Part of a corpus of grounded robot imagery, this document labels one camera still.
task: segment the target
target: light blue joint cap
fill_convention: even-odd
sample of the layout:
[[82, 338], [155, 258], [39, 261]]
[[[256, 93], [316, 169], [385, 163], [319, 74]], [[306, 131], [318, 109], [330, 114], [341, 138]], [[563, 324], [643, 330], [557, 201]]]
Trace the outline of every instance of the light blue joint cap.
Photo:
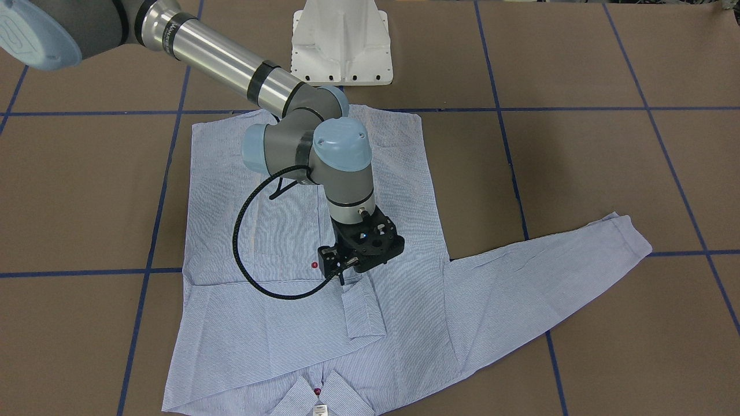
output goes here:
[[267, 124], [253, 124], [246, 129], [241, 139], [241, 159], [250, 170], [269, 175], [265, 161], [266, 128]]
[[344, 172], [358, 172], [372, 161], [368, 130], [348, 117], [319, 124], [314, 130], [314, 151], [325, 164]]
[[28, 0], [0, 0], [0, 47], [37, 70], [58, 70], [82, 61], [72, 36]]
[[336, 88], [333, 85], [324, 85], [322, 87], [319, 87], [319, 89], [327, 90], [330, 93], [334, 94], [334, 97], [336, 97], [337, 101], [339, 101], [339, 107], [342, 107], [342, 117], [349, 116], [349, 100], [347, 99], [347, 95], [345, 95], [342, 90]]

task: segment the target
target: label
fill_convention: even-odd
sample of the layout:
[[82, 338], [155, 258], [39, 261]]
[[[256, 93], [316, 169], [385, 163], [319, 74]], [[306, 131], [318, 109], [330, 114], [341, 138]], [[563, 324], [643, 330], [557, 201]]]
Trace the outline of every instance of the label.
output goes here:
[[329, 416], [329, 408], [326, 404], [317, 404], [314, 406], [314, 416]]
[[177, 59], [177, 56], [175, 56], [175, 35], [180, 30], [180, 27], [190, 19], [195, 19], [195, 16], [180, 12], [174, 15], [164, 26], [164, 32], [162, 32], [162, 49], [175, 59]]

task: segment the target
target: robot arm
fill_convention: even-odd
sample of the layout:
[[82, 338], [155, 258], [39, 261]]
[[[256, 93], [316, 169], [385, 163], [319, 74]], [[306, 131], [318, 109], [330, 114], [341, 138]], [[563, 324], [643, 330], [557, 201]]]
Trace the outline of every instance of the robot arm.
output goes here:
[[334, 87], [314, 88], [181, 10], [175, 0], [0, 0], [0, 46], [43, 70], [125, 43], [164, 51], [281, 117], [251, 126], [245, 165], [299, 184], [324, 186], [337, 237], [318, 249], [325, 276], [353, 266], [365, 272], [403, 252], [404, 240], [375, 205], [367, 131], [347, 118], [349, 103]]

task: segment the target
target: striped shirt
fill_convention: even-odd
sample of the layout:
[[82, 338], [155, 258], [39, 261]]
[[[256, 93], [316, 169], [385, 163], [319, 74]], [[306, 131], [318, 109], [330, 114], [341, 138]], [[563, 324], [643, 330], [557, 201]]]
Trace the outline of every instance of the striped shirt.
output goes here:
[[[463, 380], [566, 319], [652, 249], [629, 217], [450, 261], [417, 115], [352, 106], [369, 132], [378, 206], [406, 239], [402, 255], [282, 301], [245, 282], [231, 233], [264, 179], [240, 140], [265, 111], [193, 126], [184, 313], [163, 410], [188, 415], [380, 415]], [[250, 274], [299, 293], [323, 276], [316, 248], [334, 235], [321, 187], [265, 191], [239, 245]]]

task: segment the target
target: black band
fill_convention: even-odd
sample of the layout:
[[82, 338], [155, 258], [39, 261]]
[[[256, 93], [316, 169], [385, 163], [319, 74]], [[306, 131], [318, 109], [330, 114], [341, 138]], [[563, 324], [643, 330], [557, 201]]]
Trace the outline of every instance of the black band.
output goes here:
[[[314, 144], [313, 132], [306, 132], [300, 137], [298, 146], [295, 148], [295, 164], [306, 165], [309, 164], [309, 156], [311, 155], [311, 147]], [[310, 173], [306, 171], [306, 176], [310, 178]]]
[[306, 110], [306, 111], [310, 111], [311, 113], [314, 113], [314, 115], [317, 116], [319, 118], [319, 120], [321, 120], [322, 123], [324, 121], [326, 121], [326, 120], [324, 120], [323, 117], [321, 117], [321, 114], [317, 113], [316, 110], [314, 110], [312, 108], [308, 108], [308, 107], [297, 107], [294, 110]]
[[274, 62], [263, 61], [260, 66], [257, 67], [255, 74], [252, 75], [252, 79], [249, 81], [249, 86], [246, 88], [246, 99], [250, 100], [256, 105], [259, 105], [257, 101], [260, 98], [260, 90], [262, 90], [262, 84], [265, 83], [265, 80], [270, 75], [270, 73], [275, 68], [279, 67], [280, 65]]
[[121, 46], [129, 40], [129, 18], [126, 16], [126, 8], [124, 7], [124, 4], [121, 3], [121, 0], [112, 1], [113, 6], [115, 6], [116, 11], [118, 11], [118, 18], [121, 20], [121, 42], [118, 43], [118, 46]]
[[139, 44], [141, 44], [141, 46], [146, 46], [144, 44], [144, 39], [141, 37], [141, 29], [144, 26], [144, 18], [147, 17], [149, 9], [151, 9], [152, 5], [156, 2], [157, 0], [145, 0], [144, 3], [141, 3], [139, 11], [136, 13], [136, 20], [134, 21], [134, 34], [136, 35], [136, 40], [139, 42]]
[[180, 30], [182, 25], [190, 19], [195, 19], [195, 16], [190, 13], [180, 12], [174, 15], [164, 26], [164, 32], [162, 33], [162, 47], [164, 48], [164, 52], [167, 52], [167, 55], [178, 59], [178, 57], [175, 56], [175, 35], [178, 34], [178, 30]]
[[365, 201], [369, 200], [369, 199], [370, 199], [370, 197], [372, 196], [373, 192], [375, 192], [375, 189], [373, 189], [372, 191], [370, 191], [370, 194], [369, 194], [369, 195], [367, 195], [367, 196], [366, 196], [365, 198], [363, 198], [363, 200], [362, 200], [362, 201], [358, 201], [358, 202], [353, 202], [353, 203], [351, 203], [351, 204], [342, 204], [342, 203], [340, 203], [340, 202], [334, 202], [334, 201], [332, 201], [331, 199], [329, 199], [329, 197], [328, 197], [328, 196], [326, 197], [326, 200], [327, 200], [327, 201], [329, 201], [329, 202], [331, 202], [332, 204], [336, 205], [337, 207], [356, 207], [357, 205], [360, 205], [361, 203], [363, 203], [363, 202], [365, 202]]
[[290, 95], [288, 95], [288, 99], [285, 100], [285, 105], [283, 106], [282, 117], [285, 117], [285, 114], [288, 113], [288, 107], [290, 106], [290, 101], [293, 101], [293, 97], [295, 96], [295, 93], [297, 93], [298, 90], [300, 90], [300, 88], [303, 85], [306, 85], [306, 83], [303, 81], [299, 82], [298, 85], [296, 85], [295, 88], [293, 88], [293, 91], [290, 92]]

